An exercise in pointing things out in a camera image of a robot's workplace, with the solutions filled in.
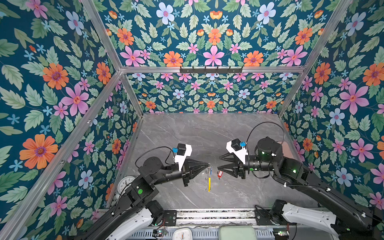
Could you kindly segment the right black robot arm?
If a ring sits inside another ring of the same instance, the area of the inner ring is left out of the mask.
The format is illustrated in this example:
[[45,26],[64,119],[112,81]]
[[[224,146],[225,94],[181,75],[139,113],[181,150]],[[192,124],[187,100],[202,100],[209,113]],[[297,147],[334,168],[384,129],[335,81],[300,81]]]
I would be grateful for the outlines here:
[[340,240],[380,240],[383,214],[379,210],[360,206],[295,159],[283,155],[283,146],[265,137],[258,141],[255,154],[250,155],[247,144],[235,139],[227,142],[228,153],[220,160],[228,164],[219,171],[235,178],[245,179],[256,171],[267,172],[284,187],[297,190],[325,207],[316,211],[295,206],[287,201],[276,200],[270,210],[275,223],[286,221],[306,225],[327,232]]

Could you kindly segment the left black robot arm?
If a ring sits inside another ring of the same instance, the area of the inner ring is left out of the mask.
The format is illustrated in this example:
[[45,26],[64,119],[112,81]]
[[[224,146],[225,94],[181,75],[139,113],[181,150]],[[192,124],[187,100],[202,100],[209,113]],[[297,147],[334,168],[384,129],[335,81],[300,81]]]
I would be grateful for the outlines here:
[[157,185],[181,179],[184,186],[209,167],[208,163],[185,160],[182,167],[164,166],[157,157],[148,158],[139,168],[139,176],[125,187],[117,204],[103,214],[84,233],[72,240],[126,240],[135,232],[159,224],[164,209],[155,200]]

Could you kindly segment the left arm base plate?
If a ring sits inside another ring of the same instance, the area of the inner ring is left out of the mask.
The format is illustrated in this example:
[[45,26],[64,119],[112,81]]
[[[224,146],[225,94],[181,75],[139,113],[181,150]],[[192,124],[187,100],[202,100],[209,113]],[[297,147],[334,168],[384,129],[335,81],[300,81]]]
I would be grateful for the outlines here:
[[174,227],[177,222],[178,211],[177,210],[165,210],[160,222],[156,224],[157,227],[166,226]]

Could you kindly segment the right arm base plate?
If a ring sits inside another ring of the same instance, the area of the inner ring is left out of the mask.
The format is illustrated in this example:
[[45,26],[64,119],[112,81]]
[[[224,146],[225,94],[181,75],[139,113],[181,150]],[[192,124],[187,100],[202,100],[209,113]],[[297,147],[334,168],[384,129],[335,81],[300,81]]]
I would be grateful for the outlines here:
[[295,226],[296,223],[289,223],[283,217],[271,215],[269,210],[255,208],[255,220],[258,226]]

